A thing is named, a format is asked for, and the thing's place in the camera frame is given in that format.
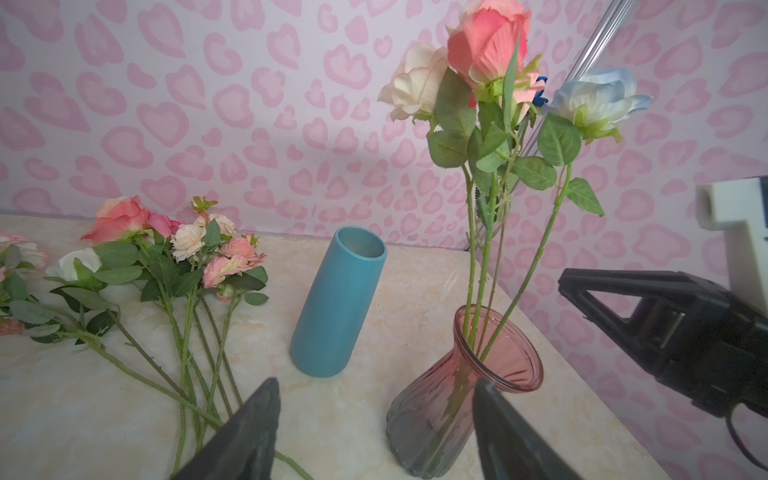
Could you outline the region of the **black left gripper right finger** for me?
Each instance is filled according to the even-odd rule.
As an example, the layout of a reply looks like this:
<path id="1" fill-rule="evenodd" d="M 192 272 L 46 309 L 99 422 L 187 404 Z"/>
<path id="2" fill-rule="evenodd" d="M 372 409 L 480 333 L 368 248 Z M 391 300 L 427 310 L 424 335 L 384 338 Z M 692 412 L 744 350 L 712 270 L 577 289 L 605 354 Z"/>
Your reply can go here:
<path id="1" fill-rule="evenodd" d="M 476 382 L 472 415 L 486 479 L 579 478 L 579 474 L 539 436 L 491 381 L 480 379 Z"/>

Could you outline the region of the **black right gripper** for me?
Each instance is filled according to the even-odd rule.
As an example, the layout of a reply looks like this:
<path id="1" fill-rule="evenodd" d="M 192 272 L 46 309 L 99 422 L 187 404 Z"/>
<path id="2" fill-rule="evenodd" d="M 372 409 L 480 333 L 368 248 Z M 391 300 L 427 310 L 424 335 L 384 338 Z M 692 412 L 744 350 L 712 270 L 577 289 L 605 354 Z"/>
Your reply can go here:
<path id="1" fill-rule="evenodd" d="M 684 272 L 567 268 L 559 293 L 695 407 L 767 415 L 767 318 L 719 285 Z"/>

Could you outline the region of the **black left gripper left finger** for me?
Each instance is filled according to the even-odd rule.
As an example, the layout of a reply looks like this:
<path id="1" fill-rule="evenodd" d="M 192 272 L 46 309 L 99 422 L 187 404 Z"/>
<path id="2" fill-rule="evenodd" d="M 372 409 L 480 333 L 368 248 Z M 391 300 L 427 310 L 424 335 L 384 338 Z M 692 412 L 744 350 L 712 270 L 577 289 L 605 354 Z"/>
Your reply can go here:
<path id="1" fill-rule="evenodd" d="M 281 409 L 279 383 L 266 379 L 176 479 L 268 479 Z"/>

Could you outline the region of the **cream white rose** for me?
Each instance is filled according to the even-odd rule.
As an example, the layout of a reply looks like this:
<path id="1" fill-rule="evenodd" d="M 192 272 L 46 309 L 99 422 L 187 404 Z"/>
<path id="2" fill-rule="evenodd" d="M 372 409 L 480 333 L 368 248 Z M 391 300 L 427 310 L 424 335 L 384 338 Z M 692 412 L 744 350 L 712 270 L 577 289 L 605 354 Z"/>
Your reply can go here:
<path id="1" fill-rule="evenodd" d="M 469 143 L 477 127 L 477 107 L 472 89 L 449 65 L 447 50 L 425 42 L 413 44 L 385 84 L 378 100 L 391 107 L 393 120 L 425 121 L 432 163 L 442 169 L 459 169 L 465 183 L 465 204 L 470 252 L 469 283 L 461 333 L 468 340 L 474 332 L 471 309 L 475 303 L 478 220 L 476 181 L 471 171 Z"/>

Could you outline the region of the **pale blue white rose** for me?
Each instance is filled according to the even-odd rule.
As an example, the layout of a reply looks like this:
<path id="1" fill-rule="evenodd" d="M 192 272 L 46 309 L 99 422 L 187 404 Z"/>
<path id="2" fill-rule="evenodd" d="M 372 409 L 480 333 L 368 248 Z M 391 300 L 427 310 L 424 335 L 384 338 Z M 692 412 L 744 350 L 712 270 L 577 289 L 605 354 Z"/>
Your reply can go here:
<path id="1" fill-rule="evenodd" d="M 515 155 L 510 172 L 532 190 L 554 189 L 552 212 L 511 305 L 495 330 L 481 335 L 486 344 L 477 350 L 480 359 L 490 355 L 512 311 L 522 299 L 544 256 L 563 203 L 570 200 L 585 212 L 599 217 L 605 215 L 589 181 L 573 174 L 573 163 L 582 147 L 603 138 L 622 143 L 621 124 L 651 103 L 650 96 L 637 92 L 637 82 L 629 70 L 607 68 L 567 81 L 554 93 L 551 102 L 541 107 L 543 121 L 536 138 L 538 153 Z"/>

